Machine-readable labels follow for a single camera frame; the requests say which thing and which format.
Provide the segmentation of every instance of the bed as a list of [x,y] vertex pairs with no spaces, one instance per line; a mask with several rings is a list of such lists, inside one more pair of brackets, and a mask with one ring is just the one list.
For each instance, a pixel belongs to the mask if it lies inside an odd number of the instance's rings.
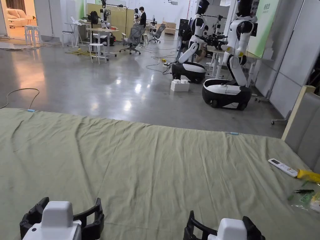
[[320,218],[286,201],[299,180],[267,161],[307,168],[280,139],[10,108],[0,123],[2,239],[46,196],[74,213],[100,197],[105,240],[182,240],[190,210],[214,229],[246,215],[266,239],[319,238]]

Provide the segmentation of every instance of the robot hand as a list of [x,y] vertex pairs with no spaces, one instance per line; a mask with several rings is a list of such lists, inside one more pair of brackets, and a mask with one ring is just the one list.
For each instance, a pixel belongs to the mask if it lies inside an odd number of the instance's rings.
[[[87,217],[94,214],[94,222]],[[20,222],[21,240],[96,240],[101,237],[104,214],[101,199],[89,210],[73,215],[70,202],[43,198],[26,213]]]
[[246,216],[242,218],[242,221],[229,218],[222,219],[217,231],[198,222],[193,211],[190,211],[183,240],[200,240],[193,234],[194,227],[202,231],[201,240],[266,240],[256,225]]

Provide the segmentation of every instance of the air conditioner remote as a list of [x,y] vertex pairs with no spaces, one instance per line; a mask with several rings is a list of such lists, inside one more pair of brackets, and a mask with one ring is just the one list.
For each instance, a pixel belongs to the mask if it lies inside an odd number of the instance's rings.
[[276,166],[277,168],[281,169],[284,171],[286,174],[290,175],[291,177],[297,177],[298,173],[297,171],[294,171],[292,168],[288,167],[287,165],[279,162],[278,160],[272,158],[268,160],[269,163],[272,165]]

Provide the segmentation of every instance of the concrete floor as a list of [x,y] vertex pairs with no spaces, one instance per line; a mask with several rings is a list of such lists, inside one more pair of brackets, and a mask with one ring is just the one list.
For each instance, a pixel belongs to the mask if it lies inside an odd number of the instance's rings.
[[[151,58],[170,55],[176,47],[173,36],[162,35],[161,44],[150,43],[141,55],[119,53],[101,65],[66,54],[61,45],[38,50],[9,52],[0,50],[0,105],[6,95],[18,88],[38,88],[40,94],[32,109],[93,117],[114,118],[155,125],[209,131],[241,132],[280,138],[285,126],[271,119],[281,118],[268,103],[252,98],[243,112],[213,109],[202,99],[202,85],[190,85],[189,92],[172,92],[172,75],[146,69],[157,64]],[[159,66],[151,68],[163,71]],[[15,92],[9,97],[9,108],[28,108],[33,90]]]

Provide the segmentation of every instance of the mesh office chair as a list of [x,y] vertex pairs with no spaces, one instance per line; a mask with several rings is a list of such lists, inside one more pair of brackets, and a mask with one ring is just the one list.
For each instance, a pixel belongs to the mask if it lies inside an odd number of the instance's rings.
[[126,34],[122,33],[122,41],[123,45],[128,45],[129,47],[121,49],[119,52],[129,50],[130,54],[131,51],[138,52],[139,55],[141,54],[140,51],[136,50],[136,47],[140,43],[141,36],[143,35],[145,28],[143,25],[133,25],[130,31],[130,36],[125,38]]
[[160,40],[158,40],[158,38],[160,38],[162,32],[165,30],[166,26],[164,23],[161,24],[161,26],[158,28],[158,30],[156,31],[156,33],[152,33],[153,39],[149,40],[149,42],[154,41],[154,42],[160,42]]

